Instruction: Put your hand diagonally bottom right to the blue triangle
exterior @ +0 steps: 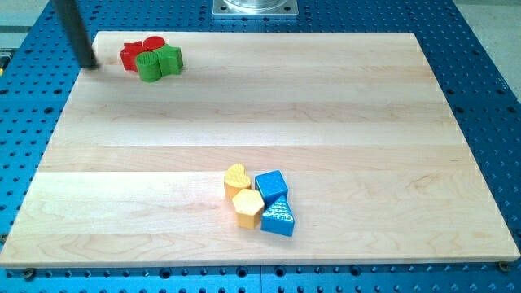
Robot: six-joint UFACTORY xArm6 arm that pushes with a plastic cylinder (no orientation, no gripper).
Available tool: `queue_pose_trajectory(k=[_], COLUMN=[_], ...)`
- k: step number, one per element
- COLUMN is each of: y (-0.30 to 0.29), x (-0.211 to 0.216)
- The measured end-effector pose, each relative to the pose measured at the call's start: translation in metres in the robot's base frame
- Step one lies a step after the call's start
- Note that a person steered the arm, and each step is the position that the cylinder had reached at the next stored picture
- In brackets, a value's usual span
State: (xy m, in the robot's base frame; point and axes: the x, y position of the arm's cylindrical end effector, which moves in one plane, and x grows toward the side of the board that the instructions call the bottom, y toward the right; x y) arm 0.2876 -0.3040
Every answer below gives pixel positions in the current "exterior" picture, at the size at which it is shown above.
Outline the black cylindrical stylus tool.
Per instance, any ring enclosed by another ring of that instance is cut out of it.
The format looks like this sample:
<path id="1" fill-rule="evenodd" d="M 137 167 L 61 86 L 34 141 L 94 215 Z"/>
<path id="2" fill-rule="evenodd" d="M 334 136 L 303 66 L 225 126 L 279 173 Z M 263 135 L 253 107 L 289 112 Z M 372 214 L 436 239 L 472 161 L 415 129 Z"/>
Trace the black cylindrical stylus tool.
<path id="1" fill-rule="evenodd" d="M 55 13 L 81 68 L 95 69 L 98 62 L 75 0 L 51 0 Z"/>

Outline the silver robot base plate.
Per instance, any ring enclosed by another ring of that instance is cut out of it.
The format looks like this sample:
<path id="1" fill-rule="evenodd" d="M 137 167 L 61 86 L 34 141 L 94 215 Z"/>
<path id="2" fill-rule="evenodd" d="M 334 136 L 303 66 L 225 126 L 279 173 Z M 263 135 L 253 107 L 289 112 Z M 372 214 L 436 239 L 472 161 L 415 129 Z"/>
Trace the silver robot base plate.
<path id="1" fill-rule="evenodd" d="M 212 13 L 235 15 L 298 15 L 297 0 L 213 0 Z"/>

